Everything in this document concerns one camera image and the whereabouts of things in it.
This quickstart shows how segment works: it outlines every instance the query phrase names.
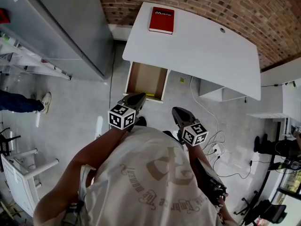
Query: open drawer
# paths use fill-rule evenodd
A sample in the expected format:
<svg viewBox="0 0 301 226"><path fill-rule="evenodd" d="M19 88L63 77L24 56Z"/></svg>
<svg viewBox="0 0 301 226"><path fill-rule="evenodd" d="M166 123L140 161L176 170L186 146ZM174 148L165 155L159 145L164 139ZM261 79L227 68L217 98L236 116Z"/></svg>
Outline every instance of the open drawer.
<svg viewBox="0 0 301 226"><path fill-rule="evenodd" d="M163 103L169 73L168 69L131 62L125 95L144 92L146 100Z"/></svg>

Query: grey concrete floor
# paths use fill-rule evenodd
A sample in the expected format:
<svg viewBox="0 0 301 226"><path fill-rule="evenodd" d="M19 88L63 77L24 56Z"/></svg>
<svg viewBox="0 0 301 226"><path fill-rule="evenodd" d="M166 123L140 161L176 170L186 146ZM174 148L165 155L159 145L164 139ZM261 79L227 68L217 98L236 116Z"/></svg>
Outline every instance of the grey concrete floor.
<svg viewBox="0 0 301 226"><path fill-rule="evenodd" d="M122 59L123 49L124 46L117 47L112 84L110 77L102 82L77 79L67 81L57 77L28 74L1 77L0 89L8 86L9 92L19 93L26 97L36 94L37 99L42 99L48 91L52 94L49 112L40 116L38 127L36 127L37 114L2 112L5 127L10 127L14 135L22 136L15 141L16 152L37 148L39 151L36 158L37 164L54 158L59 159L59 164L40 174L43 185L39 189L40 196L55 186L70 160L81 148L92 142L97 134L103 134L108 130L110 84L111 106L114 106L123 97L130 67L130 63ZM181 77L185 79L185 83L180 83ZM216 133L217 124L214 117L192 98L190 80L191 76L171 71L164 103L147 101L141 111L148 126L159 130L177 130L171 109L179 106L190 110L200 119L210 133L207 138ZM198 98L198 88L199 79L194 79L192 83L194 95L200 103L215 114L220 130L226 134L225 153L216 162L214 169L221 176L238 172L245 177L250 170L249 161L254 157L259 159L258 154L253 152L255 137L262 136L265 131L268 131L273 139L275 125L270 120L246 116L244 98L222 103L201 100ZM224 137L219 134L216 140L223 141ZM261 156L260 159L268 160L268 157ZM211 164L215 160L216 157L211 156ZM241 208L242 197L248 198L254 190L259 189L266 167L267 164L253 165L246 179L241 179L238 175L222 178L228 188L227 205L230 212ZM2 179L0 190L3 191L6 187L3 184L3 174L0 178Z"/></svg>

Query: office chair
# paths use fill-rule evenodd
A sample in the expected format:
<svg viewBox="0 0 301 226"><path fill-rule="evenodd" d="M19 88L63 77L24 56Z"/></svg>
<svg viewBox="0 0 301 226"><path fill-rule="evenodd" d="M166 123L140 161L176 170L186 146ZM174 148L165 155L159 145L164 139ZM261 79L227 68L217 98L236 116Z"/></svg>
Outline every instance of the office chair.
<svg viewBox="0 0 301 226"><path fill-rule="evenodd" d="M9 150L9 145L8 143L12 140L15 140L16 138L19 138L21 136L17 136L17 137L12 137L9 139L6 139L2 133L6 130L10 129L10 127L4 129L2 132L0 132L0 154L4 154L4 156L9 156L10 154L10 150ZM2 161L0 161L0 172L3 172L3 165L2 165Z"/></svg>
<svg viewBox="0 0 301 226"><path fill-rule="evenodd" d="M255 208L253 208L247 218L245 218L245 225L253 223L258 217L265 219L273 224L280 224L286 217L287 213L284 212L286 205L273 205L269 200L261 201Z"/></svg>

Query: person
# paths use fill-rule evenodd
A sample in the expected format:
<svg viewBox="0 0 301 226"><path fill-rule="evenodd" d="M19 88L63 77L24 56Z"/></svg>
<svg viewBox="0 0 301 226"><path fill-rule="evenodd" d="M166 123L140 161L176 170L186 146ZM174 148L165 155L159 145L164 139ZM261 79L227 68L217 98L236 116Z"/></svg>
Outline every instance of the person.
<svg viewBox="0 0 301 226"><path fill-rule="evenodd" d="M223 199L218 214L198 188L189 160L211 166L200 146L187 147L190 159L177 140L146 122L131 132L111 128L73 157L38 203L34 225L237 226ZM78 213L86 215L80 222Z"/></svg>
<svg viewBox="0 0 301 226"><path fill-rule="evenodd" d="M51 93L47 92L42 101L27 99L20 94L9 93L0 90L0 111L8 110L12 112L41 112L46 114L51 102Z"/></svg>
<svg viewBox="0 0 301 226"><path fill-rule="evenodd" d="M280 155L285 158L293 159L301 154L301 138L300 133L296 130L292 130L295 140L281 140L281 141L268 141L268 135L264 134L262 143L257 136L254 141L254 152L269 155Z"/></svg>

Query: refrigerator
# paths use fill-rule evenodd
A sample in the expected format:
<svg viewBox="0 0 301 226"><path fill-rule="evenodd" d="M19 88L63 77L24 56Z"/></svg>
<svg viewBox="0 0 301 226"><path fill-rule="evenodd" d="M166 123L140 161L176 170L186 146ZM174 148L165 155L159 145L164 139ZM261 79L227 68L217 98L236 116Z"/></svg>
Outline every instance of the refrigerator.
<svg viewBox="0 0 301 226"><path fill-rule="evenodd" d="M74 78L101 81L113 37L100 0L0 0L0 31Z"/></svg>

